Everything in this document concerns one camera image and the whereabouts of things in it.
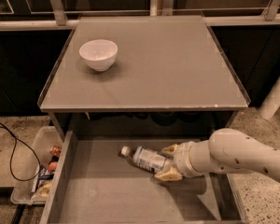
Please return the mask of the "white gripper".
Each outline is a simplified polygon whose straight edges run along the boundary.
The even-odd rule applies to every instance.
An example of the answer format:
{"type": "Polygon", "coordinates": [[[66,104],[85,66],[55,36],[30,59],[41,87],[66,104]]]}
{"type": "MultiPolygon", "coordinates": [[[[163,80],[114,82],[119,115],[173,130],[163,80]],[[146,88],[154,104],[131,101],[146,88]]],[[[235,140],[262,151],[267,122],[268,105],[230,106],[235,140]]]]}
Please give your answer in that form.
{"type": "Polygon", "coordinates": [[[199,169],[200,159],[203,156],[203,146],[192,141],[180,145],[173,144],[164,147],[161,154],[167,157],[174,156],[174,167],[167,171],[159,171],[154,177],[160,181],[179,181],[184,177],[196,177],[203,175],[199,169]]]}

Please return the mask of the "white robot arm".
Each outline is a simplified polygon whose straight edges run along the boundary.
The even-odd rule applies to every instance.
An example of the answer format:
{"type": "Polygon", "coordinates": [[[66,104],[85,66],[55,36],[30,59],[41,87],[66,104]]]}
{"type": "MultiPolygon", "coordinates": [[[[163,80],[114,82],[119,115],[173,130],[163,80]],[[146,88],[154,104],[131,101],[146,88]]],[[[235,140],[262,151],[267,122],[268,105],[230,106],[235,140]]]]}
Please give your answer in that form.
{"type": "Polygon", "coordinates": [[[208,173],[254,171],[280,183],[280,149],[266,146],[240,131],[222,128],[208,140],[165,147],[172,163],[154,174],[160,181],[177,181],[208,173]]]}

